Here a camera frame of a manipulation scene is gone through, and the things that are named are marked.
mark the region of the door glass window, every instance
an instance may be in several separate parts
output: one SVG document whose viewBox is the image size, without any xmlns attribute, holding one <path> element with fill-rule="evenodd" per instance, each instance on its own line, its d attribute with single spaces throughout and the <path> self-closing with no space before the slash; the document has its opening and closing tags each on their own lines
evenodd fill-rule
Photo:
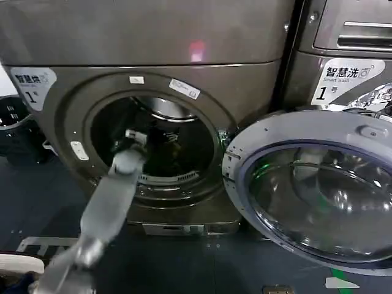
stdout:
<svg viewBox="0 0 392 294">
<path fill-rule="evenodd" d="M 390 256 L 390 173 L 364 154 L 318 146 L 253 163 L 245 183 L 257 214 L 275 234 L 316 255 L 346 262 Z"/>
</svg>

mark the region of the laundry basket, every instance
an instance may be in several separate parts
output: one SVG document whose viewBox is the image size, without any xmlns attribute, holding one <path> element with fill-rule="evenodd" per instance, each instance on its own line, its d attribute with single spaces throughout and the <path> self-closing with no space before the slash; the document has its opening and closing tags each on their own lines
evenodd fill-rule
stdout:
<svg viewBox="0 0 392 294">
<path fill-rule="evenodd" d="M 19 96 L 0 97 L 0 156 L 13 165 L 42 163 L 45 136 Z"/>
</svg>

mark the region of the stacked washing machine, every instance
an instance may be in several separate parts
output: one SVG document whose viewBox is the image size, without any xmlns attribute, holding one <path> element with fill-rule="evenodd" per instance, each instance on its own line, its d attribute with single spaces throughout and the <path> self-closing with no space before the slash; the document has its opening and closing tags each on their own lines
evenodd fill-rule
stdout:
<svg viewBox="0 0 392 294">
<path fill-rule="evenodd" d="M 1 1 L 0 56 L 88 195 L 124 137 L 154 134 L 129 223 L 230 233 L 223 154 L 268 109 L 294 2 Z"/>
</svg>

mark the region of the washing machine door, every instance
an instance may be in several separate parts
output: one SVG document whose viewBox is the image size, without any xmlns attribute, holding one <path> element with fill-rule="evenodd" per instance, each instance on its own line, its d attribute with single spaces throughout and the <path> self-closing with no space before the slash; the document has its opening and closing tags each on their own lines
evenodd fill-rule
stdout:
<svg viewBox="0 0 392 294">
<path fill-rule="evenodd" d="M 241 214 L 286 250 L 392 275 L 392 123 L 322 110 L 272 115 L 233 139 L 222 172 Z"/>
</svg>

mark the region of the label sticker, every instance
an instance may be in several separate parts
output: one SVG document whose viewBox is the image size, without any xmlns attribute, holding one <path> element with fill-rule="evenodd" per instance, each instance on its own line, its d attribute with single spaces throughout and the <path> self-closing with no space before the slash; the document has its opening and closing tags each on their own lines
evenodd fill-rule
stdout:
<svg viewBox="0 0 392 294">
<path fill-rule="evenodd" d="M 192 99 L 197 99 L 198 95 L 200 94 L 200 90 L 196 89 L 192 86 L 189 86 L 187 83 L 183 81 L 172 79 L 169 84 L 169 88 L 180 92 Z"/>
<path fill-rule="evenodd" d="M 142 85 L 145 83 L 144 77 L 131 77 L 129 76 L 129 83 Z"/>
<path fill-rule="evenodd" d="M 74 151 L 75 155 L 83 161 L 89 160 L 89 157 L 83 148 L 83 145 L 79 141 L 72 141 L 71 143 L 72 150 Z"/>
<path fill-rule="evenodd" d="M 334 58 L 325 65 L 313 95 L 312 105 L 326 105 L 347 91 L 378 76 L 384 60 Z"/>
<path fill-rule="evenodd" d="M 41 111 L 50 88 L 57 80 L 54 71 L 40 67 L 13 67 L 11 77 L 24 98 L 36 111 Z"/>
</svg>

